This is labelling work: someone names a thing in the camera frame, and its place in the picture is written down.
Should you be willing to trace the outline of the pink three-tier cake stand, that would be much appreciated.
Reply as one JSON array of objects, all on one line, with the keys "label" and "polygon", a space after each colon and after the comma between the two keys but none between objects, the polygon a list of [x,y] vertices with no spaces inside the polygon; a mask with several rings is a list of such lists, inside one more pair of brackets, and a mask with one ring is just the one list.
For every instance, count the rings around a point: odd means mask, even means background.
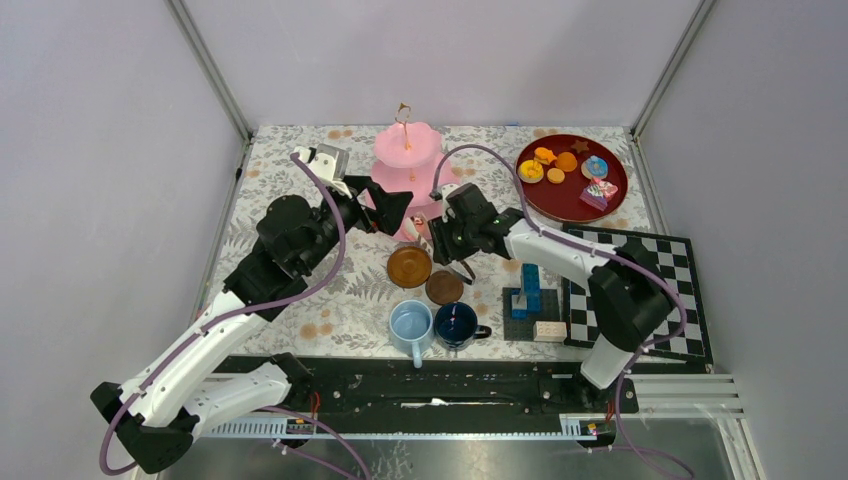
[{"label": "pink three-tier cake stand", "polygon": [[[395,122],[376,135],[371,177],[387,192],[411,191],[414,196],[406,216],[424,217],[428,225],[429,220],[443,214],[441,202],[430,197],[434,177],[439,177],[439,186],[458,183],[459,178],[450,163],[441,162],[442,134],[425,122],[412,122],[410,116],[411,108],[400,104]],[[402,225],[393,238],[411,242]]]}]

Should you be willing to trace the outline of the pink purple cake slice toy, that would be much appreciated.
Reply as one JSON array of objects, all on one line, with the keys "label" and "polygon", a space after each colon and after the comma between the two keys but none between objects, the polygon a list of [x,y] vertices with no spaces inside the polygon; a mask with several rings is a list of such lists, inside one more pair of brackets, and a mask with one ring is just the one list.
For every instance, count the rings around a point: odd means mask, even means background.
[{"label": "pink purple cake slice toy", "polygon": [[581,192],[579,200],[596,210],[603,211],[617,195],[618,190],[619,188],[612,182],[593,177]]}]

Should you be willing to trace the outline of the pink swirl roll cake toy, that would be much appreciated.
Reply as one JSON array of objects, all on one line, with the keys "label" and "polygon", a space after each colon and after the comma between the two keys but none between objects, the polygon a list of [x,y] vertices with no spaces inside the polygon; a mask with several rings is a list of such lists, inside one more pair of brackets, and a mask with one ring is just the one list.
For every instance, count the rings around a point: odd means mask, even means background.
[{"label": "pink swirl roll cake toy", "polygon": [[427,231],[426,220],[422,217],[419,217],[419,216],[413,216],[411,218],[411,221],[412,221],[413,228],[414,228],[415,232],[419,235],[424,235],[424,233]]}]

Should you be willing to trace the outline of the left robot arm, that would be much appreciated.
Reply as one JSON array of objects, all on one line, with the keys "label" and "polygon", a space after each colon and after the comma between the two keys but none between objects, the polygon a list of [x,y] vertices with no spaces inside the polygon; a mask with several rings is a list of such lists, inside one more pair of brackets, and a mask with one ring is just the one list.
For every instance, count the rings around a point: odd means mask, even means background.
[{"label": "left robot arm", "polygon": [[290,354],[216,386],[203,381],[249,337],[294,302],[320,291],[306,279],[331,252],[343,263],[353,228],[393,234],[413,199],[389,193],[368,176],[343,181],[348,194],[323,189],[317,207],[299,195],[275,199],[257,224],[252,250],[225,279],[207,309],[159,358],[122,384],[103,382],[90,398],[132,466],[148,474],[176,463],[202,435],[233,419],[290,398],[310,375]]}]

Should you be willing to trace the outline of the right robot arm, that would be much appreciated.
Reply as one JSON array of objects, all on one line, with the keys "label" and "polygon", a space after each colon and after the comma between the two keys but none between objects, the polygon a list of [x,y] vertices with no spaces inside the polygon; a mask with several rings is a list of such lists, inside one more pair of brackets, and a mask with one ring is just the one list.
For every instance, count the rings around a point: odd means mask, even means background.
[{"label": "right robot arm", "polygon": [[535,264],[589,294],[600,336],[580,375],[596,389],[608,388],[630,368],[672,310],[686,311],[638,242],[616,247],[552,230],[525,206],[497,210],[471,183],[436,187],[430,196],[442,208],[429,223],[435,262],[498,255]]}]

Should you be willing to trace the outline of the floral patterned tablecloth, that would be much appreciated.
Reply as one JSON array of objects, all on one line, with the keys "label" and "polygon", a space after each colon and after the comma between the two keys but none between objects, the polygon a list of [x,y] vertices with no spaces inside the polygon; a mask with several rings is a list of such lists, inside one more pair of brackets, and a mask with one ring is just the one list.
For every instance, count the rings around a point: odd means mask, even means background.
[{"label": "floral patterned tablecloth", "polygon": [[[210,283],[210,292],[249,252],[256,240],[255,227],[270,203],[296,194],[311,203],[320,195],[306,176],[290,162],[298,146],[320,143],[349,152],[348,169],[366,174],[374,163],[374,126],[274,126],[258,129],[246,163],[234,211],[229,219],[222,251]],[[476,184],[498,209],[514,207],[518,197],[507,166],[532,141],[550,134],[547,127],[452,126],[441,129],[444,147],[452,152],[452,172]],[[323,261],[310,277],[326,281],[317,294],[288,307],[273,323],[245,341],[239,352],[266,356],[290,352],[297,356],[396,358],[388,318],[392,309],[408,299],[425,301],[423,288],[403,289],[386,273],[389,256],[398,242],[380,233],[353,230],[347,237],[344,263],[330,274],[331,260]],[[495,255],[471,258],[476,278],[462,301],[493,330],[491,337],[460,352],[468,360],[579,361],[585,350],[550,342],[508,341],[504,337],[502,291],[520,282],[521,265]]]}]

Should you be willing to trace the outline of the light brown wooden coaster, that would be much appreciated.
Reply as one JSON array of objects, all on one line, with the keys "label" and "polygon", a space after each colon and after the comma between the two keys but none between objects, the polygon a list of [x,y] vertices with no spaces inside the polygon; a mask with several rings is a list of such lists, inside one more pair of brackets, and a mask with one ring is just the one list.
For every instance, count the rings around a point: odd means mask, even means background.
[{"label": "light brown wooden coaster", "polygon": [[424,249],[405,246],[389,256],[386,268],[388,278],[395,285],[411,289],[423,285],[429,279],[432,260]]}]

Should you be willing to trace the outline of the dark brown wooden coaster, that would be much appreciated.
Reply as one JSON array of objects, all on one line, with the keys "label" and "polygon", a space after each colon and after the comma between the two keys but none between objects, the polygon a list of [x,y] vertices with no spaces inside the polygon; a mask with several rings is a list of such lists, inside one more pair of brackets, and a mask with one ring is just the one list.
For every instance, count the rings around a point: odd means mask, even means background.
[{"label": "dark brown wooden coaster", "polygon": [[464,283],[450,271],[436,271],[425,283],[425,293],[437,305],[458,302],[464,293]]}]

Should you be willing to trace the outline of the blue building block tower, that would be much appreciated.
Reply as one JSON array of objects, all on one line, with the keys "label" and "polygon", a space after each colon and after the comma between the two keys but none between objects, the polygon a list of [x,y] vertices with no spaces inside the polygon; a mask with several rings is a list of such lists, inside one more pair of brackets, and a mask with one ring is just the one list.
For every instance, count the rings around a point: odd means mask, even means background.
[{"label": "blue building block tower", "polygon": [[510,294],[510,313],[513,319],[524,320],[541,312],[539,268],[535,264],[521,265],[521,285]]}]

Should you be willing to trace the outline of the yellow round cake toy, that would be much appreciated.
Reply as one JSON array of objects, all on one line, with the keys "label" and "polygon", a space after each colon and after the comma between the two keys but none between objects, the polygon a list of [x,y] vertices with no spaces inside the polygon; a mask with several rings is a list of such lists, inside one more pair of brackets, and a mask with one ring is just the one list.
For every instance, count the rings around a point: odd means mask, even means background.
[{"label": "yellow round cake toy", "polygon": [[537,160],[525,160],[518,165],[517,174],[522,182],[535,184],[545,178],[545,167]]}]

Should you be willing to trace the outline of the orange round cookie toy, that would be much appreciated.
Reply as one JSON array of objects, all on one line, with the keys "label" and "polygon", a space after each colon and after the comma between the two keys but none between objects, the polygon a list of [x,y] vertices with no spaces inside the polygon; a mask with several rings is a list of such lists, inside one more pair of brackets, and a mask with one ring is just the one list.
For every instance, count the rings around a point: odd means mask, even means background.
[{"label": "orange round cookie toy", "polygon": [[550,168],[546,172],[546,178],[551,184],[559,185],[565,180],[565,172],[558,168]]}]

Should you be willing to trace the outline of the orange yellow fish pastry toy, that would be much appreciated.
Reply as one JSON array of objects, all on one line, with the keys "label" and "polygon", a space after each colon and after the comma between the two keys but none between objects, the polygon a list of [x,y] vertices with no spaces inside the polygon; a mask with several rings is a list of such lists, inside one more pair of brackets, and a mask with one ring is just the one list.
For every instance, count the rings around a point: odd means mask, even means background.
[{"label": "orange yellow fish pastry toy", "polygon": [[537,147],[534,149],[534,160],[543,165],[550,165],[557,160],[557,155],[548,148]]}]

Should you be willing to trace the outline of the dark blue mug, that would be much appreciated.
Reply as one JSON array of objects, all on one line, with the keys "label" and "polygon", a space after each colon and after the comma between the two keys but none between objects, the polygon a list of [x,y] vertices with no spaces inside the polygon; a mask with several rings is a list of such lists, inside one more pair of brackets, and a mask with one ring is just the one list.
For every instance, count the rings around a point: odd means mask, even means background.
[{"label": "dark blue mug", "polygon": [[489,338],[493,330],[479,322],[478,315],[471,306],[453,302],[437,310],[434,316],[434,332],[444,348],[459,351],[476,340]]}]

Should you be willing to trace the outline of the dark red round tray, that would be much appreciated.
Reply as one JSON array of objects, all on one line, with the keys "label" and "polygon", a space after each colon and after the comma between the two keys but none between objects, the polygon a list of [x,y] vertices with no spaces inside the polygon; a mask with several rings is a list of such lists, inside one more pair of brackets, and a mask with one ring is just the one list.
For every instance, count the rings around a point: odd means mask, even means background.
[{"label": "dark red round tray", "polygon": [[[578,140],[587,140],[590,150],[582,154],[575,153],[571,146]],[[537,147],[548,148],[556,155],[568,151],[573,153],[578,160],[577,169],[573,172],[565,173],[565,180],[562,184],[551,184],[547,180],[546,174],[545,178],[539,183],[527,184],[521,182],[526,202],[542,215],[562,222],[589,223],[614,213],[623,204],[628,192],[629,179],[620,157],[612,153],[608,148],[594,140],[579,135],[548,135],[536,139],[524,147],[514,162],[514,170],[516,172],[521,162],[534,160],[534,149]],[[581,192],[590,182],[582,174],[581,165],[592,155],[596,155],[608,163],[609,173],[605,180],[612,182],[619,188],[617,195],[603,211],[596,210],[579,200]]]}]

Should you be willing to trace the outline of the grey building block baseplate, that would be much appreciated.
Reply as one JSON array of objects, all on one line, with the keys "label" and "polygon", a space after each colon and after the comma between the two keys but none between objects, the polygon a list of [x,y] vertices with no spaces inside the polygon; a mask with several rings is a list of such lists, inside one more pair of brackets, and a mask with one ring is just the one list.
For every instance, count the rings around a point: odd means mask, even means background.
[{"label": "grey building block baseplate", "polygon": [[512,316],[511,297],[516,292],[516,288],[504,287],[502,289],[503,335],[506,341],[533,341],[534,326],[539,321],[564,322],[559,292],[556,289],[542,289],[540,292],[541,311],[529,313],[522,318]]}]

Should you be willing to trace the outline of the orange tart toy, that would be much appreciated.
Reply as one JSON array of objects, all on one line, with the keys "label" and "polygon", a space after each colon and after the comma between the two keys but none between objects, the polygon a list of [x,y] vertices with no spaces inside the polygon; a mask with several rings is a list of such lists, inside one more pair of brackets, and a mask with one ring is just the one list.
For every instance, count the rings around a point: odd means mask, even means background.
[{"label": "orange tart toy", "polygon": [[577,169],[578,160],[573,153],[566,151],[557,155],[555,166],[563,172],[573,172]]}]

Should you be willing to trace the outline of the light blue mug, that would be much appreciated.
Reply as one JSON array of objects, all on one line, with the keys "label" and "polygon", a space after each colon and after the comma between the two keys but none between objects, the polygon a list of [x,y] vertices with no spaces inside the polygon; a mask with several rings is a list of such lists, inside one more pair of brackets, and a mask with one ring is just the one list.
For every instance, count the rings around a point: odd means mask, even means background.
[{"label": "light blue mug", "polygon": [[415,369],[421,369],[423,355],[435,340],[430,308],[418,300],[402,301],[392,310],[388,328],[394,348],[410,357]]}]

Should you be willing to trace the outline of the white building block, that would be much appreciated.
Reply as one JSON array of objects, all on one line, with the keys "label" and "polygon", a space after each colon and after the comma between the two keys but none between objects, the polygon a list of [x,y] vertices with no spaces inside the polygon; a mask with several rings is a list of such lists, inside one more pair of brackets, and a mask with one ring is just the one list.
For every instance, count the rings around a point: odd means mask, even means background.
[{"label": "white building block", "polygon": [[533,325],[532,339],[535,342],[562,343],[567,338],[568,329],[564,322],[536,321]]}]

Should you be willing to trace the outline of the brown star cookie toy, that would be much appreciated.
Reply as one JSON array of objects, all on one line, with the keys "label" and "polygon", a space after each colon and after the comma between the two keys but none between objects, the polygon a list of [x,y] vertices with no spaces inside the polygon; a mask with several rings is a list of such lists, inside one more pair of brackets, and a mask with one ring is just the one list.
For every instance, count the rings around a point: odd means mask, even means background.
[{"label": "brown star cookie toy", "polygon": [[572,144],[571,148],[577,154],[582,154],[582,153],[588,152],[590,150],[589,142],[587,140],[575,141]]}]

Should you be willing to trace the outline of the blue frosted donut toy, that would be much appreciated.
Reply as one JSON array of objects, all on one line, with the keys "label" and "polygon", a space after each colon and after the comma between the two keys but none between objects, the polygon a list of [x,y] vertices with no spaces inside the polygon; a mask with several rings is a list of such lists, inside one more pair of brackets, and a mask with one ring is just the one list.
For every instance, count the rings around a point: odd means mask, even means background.
[{"label": "blue frosted donut toy", "polygon": [[604,159],[592,155],[582,163],[581,172],[589,180],[605,179],[609,173],[609,166]]}]

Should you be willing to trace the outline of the aluminium frame post right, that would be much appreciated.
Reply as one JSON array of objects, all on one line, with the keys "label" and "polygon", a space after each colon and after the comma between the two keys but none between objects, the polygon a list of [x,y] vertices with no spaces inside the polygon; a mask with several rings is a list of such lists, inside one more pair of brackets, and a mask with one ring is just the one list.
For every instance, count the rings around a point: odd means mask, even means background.
[{"label": "aluminium frame post right", "polygon": [[631,125],[630,135],[634,140],[639,139],[647,129],[663,96],[717,4],[717,0],[700,0],[697,3],[694,13],[688,20],[647,101]]}]

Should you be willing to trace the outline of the aluminium frame post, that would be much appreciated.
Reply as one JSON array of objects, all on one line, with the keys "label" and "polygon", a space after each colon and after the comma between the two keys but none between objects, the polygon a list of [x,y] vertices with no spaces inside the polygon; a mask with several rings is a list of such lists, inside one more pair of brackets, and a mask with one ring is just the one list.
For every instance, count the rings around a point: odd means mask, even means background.
[{"label": "aluminium frame post", "polygon": [[169,9],[177,28],[192,51],[225,116],[230,121],[237,135],[244,142],[250,142],[253,138],[253,129],[238,105],[236,97],[227,84],[211,50],[207,46],[187,3],[183,0],[165,0],[164,4]]},{"label": "aluminium frame post", "polygon": [[717,0],[700,0],[697,3],[694,13],[688,20],[647,101],[631,125],[630,135],[634,140],[639,139],[647,129],[663,96],[717,4]]}]

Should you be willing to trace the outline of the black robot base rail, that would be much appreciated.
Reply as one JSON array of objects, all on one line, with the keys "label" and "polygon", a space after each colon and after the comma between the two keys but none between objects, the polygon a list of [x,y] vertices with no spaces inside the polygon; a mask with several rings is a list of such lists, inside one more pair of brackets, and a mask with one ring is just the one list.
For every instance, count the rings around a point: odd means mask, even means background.
[{"label": "black robot base rail", "polygon": [[349,434],[555,434],[560,419],[604,423],[638,410],[631,385],[597,390],[575,362],[295,358],[295,381],[279,406]]}]

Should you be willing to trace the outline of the aluminium frame post left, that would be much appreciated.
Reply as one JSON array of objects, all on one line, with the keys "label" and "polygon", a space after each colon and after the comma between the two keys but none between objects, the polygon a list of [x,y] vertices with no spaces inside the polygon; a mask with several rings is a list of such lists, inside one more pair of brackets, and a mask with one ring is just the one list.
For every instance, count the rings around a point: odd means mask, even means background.
[{"label": "aluminium frame post left", "polygon": [[207,46],[187,3],[183,0],[165,0],[164,4],[169,9],[177,28],[192,51],[225,116],[230,121],[237,135],[244,142],[250,142],[253,138],[253,129],[238,105],[236,97],[227,84],[211,50]]}]

